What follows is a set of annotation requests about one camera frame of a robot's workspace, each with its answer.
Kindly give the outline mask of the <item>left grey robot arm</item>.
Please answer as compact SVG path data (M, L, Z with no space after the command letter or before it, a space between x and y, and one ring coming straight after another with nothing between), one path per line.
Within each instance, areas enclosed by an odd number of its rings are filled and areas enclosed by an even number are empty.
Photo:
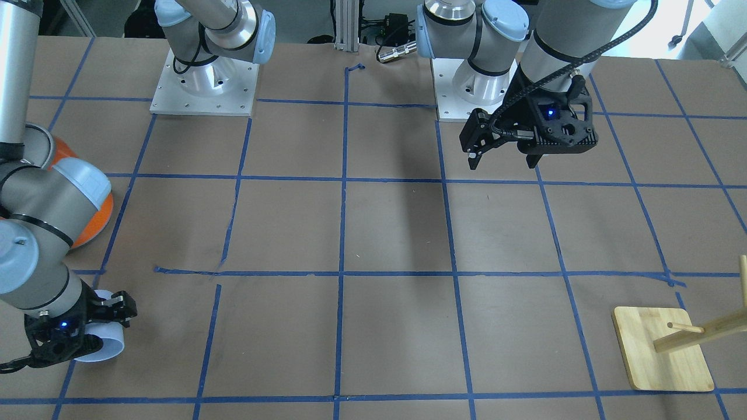
M542 1L529 16L515 1L422 1L414 29L426 58L462 59L474 75L511 77L493 112L475 107L459 135L475 170L514 142L530 168L545 155L580 154L599 139L587 88L632 1Z

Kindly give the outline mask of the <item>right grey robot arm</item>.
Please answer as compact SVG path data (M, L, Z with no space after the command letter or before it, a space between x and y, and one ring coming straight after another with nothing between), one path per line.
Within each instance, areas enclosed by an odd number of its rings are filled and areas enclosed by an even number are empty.
M194 96L233 89L231 61L266 64L277 39L273 14L251 1L157 1L155 13L173 72ZM109 178L77 157L38 166L27 154L27 140L54 147L26 120L42 15L41 1L2 2L2 301L23 314L30 345L3 374L106 361L120 349L104 333L138 314L127 292L97 292L64 263L109 197Z

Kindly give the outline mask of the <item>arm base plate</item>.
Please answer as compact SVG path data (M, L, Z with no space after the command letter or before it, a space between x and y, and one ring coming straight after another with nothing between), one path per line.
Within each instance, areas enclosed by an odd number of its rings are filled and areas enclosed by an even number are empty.
M219 57L184 73L172 51L161 69L149 111L172 116L250 117L259 64Z
M518 63L497 76L480 74L466 59L432 59L431 68L438 120L464 123L476 107L492 113L501 106Z

